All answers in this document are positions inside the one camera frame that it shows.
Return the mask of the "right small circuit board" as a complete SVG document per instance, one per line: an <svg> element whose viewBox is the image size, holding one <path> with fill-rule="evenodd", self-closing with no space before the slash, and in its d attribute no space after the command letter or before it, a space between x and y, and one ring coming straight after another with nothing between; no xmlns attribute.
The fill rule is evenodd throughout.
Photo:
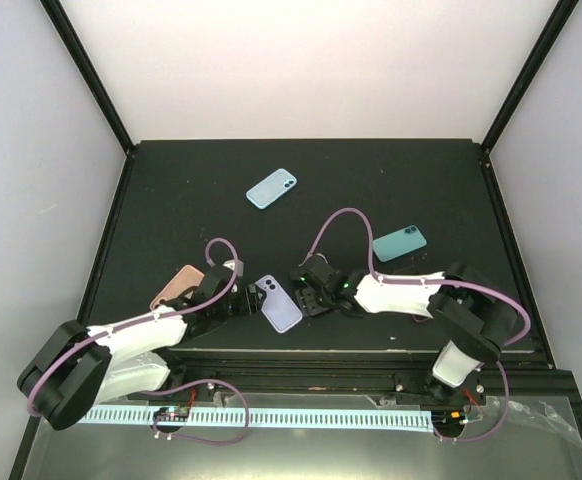
<svg viewBox="0 0 582 480"><path fill-rule="evenodd" d="M442 413L442 418L439 420L439 423L442 425L466 425L472 422L475 422L480 419L479 412L473 412L471 410L452 410L452 411L444 411Z"/></svg>

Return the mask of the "pink phone case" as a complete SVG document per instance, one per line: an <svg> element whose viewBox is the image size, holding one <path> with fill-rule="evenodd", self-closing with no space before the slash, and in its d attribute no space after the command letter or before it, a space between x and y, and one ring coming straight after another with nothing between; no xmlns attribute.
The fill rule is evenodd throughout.
<svg viewBox="0 0 582 480"><path fill-rule="evenodd" d="M150 309L154 310L162 301L172 300L182 294L189 287L197 287L204 274L192 265L182 267L172 279L162 288L150 303Z"/></svg>

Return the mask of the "lilac phone case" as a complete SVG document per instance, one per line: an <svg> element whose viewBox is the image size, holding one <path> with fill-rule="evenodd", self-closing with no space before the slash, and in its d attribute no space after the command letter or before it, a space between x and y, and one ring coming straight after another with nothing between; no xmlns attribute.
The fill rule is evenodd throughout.
<svg viewBox="0 0 582 480"><path fill-rule="evenodd" d="M265 293L261 312L277 333L286 333L303 319L303 312L273 276L263 276L256 285Z"/></svg>

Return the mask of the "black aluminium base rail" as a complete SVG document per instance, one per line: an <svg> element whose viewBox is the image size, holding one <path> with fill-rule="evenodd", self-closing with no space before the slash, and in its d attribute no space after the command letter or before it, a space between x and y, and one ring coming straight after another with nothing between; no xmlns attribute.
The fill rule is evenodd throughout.
<svg viewBox="0 0 582 480"><path fill-rule="evenodd" d="M243 392L380 394L396 390L397 374L425 373L432 351L265 351L163 348L158 351L181 381L212 378ZM544 355L506 351L500 357L513 396L581 400L574 375Z"/></svg>

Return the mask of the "left black frame post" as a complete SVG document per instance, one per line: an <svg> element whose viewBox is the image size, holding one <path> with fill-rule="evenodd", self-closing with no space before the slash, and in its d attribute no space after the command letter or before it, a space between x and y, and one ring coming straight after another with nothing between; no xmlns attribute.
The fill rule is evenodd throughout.
<svg viewBox="0 0 582 480"><path fill-rule="evenodd" d="M41 0L40 4L96 101L122 151L126 155L133 154L135 144L62 3L58 0Z"/></svg>

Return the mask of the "light blue phone case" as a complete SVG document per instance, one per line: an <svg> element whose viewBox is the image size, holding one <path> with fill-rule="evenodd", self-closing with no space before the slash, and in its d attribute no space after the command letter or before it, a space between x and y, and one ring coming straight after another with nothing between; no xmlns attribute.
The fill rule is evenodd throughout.
<svg viewBox="0 0 582 480"><path fill-rule="evenodd" d="M297 178L284 168L277 169L246 192L247 200L263 210L297 185Z"/></svg>

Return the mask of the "right black frame post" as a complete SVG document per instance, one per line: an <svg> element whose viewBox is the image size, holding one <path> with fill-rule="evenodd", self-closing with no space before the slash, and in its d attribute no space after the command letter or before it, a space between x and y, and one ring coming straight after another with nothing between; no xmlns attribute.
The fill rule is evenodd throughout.
<svg viewBox="0 0 582 480"><path fill-rule="evenodd" d="M579 0L556 3L481 143L486 154L493 151L578 4Z"/></svg>

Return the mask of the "left small circuit board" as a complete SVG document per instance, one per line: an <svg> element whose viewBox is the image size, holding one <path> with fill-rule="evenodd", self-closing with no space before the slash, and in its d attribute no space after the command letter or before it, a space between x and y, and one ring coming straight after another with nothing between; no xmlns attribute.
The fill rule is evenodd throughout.
<svg viewBox="0 0 582 480"><path fill-rule="evenodd" d="M184 422L189 416L190 408L187 406L165 406L159 408L153 415L158 422Z"/></svg>

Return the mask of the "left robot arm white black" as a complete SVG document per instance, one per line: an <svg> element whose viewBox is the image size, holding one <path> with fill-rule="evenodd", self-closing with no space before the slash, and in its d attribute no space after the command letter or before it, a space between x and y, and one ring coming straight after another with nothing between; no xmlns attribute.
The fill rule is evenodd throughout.
<svg viewBox="0 0 582 480"><path fill-rule="evenodd" d="M265 287L247 284L242 265L228 261L206 272L184 266L157 294L150 311L129 320L84 327L61 324L25 367L17 387L28 408L56 430L80 421L101 403L138 392L178 397L186 376L165 348L262 310Z"/></svg>

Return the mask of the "red phone case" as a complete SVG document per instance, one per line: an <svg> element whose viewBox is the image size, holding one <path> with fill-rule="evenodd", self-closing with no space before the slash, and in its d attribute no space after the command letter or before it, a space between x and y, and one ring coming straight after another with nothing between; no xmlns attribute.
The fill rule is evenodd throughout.
<svg viewBox="0 0 582 480"><path fill-rule="evenodd" d="M400 276L411 276L411 275L419 275L420 272L416 267L408 266L408 267L395 269L392 272L392 274L393 275L400 275ZM429 320L429 317L419 316L419 315L415 315L415 314L412 314L411 317L412 317L413 321L416 323L423 323L423 322Z"/></svg>

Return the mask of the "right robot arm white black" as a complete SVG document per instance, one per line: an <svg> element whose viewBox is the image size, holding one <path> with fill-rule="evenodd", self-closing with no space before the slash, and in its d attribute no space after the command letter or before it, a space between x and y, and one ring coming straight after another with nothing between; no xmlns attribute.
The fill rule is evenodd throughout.
<svg viewBox="0 0 582 480"><path fill-rule="evenodd" d="M410 394L439 405L450 403L479 367L499 360L520 316L500 292L477 284L479 278L459 263L424 276L345 274L321 255L290 274L310 317L331 311L353 317L399 313L438 324L448 341Z"/></svg>

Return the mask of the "teal phone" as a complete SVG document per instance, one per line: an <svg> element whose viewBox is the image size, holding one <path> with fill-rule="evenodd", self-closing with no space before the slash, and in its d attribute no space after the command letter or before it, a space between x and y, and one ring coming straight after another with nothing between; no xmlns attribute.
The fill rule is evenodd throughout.
<svg viewBox="0 0 582 480"><path fill-rule="evenodd" d="M372 242L372 250L381 262L389 262L427 245L427 240L415 225L384 235Z"/></svg>

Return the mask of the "black frame post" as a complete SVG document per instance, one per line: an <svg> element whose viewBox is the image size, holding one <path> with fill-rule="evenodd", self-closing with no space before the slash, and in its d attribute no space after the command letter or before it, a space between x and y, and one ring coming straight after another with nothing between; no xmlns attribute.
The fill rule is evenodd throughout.
<svg viewBox="0 0 582 480"><path fill-rule="evenodd" d="M62 3L58 0L41 0L40 4L96 101L122 151L126 155L133 154L135 144Z"/></svg>
<svg viewBox="0 0 582 480"><path fill-rule="evenodd" d="M481 143L486 154L493 151L578 4L579 0L556 3Z"/></svg>

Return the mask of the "small circuit board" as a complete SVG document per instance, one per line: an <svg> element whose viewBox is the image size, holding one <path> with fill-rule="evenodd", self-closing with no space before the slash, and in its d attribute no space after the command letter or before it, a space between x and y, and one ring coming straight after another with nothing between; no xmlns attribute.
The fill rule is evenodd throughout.
<svg viewBox="0 0 582 480"><path fill-rule="evenodd" d="M466 425L472 422L475 422L480 419L479 412L473 412L471 410L452 410L452 411L444 411L442 413L442 418L439 420L439 423L442 425Z"/></svg>
<svg viewBox="0 0 582 480"><path fill-rule="evenodd" d="M165 406L159 408L153 415L158 422L184 422L189 416L190 408L187 406Z"/></svg>

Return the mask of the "black phone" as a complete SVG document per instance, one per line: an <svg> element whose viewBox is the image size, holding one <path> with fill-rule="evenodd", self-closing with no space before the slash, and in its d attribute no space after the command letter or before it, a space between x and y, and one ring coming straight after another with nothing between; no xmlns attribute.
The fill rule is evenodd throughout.
<svg viewBox="0 0 582 480"><path fill-rule="evenodd" d="M302 281L306 280L306 272L303 269L294 269L289 274L290 279L293 281Z"/></svg>

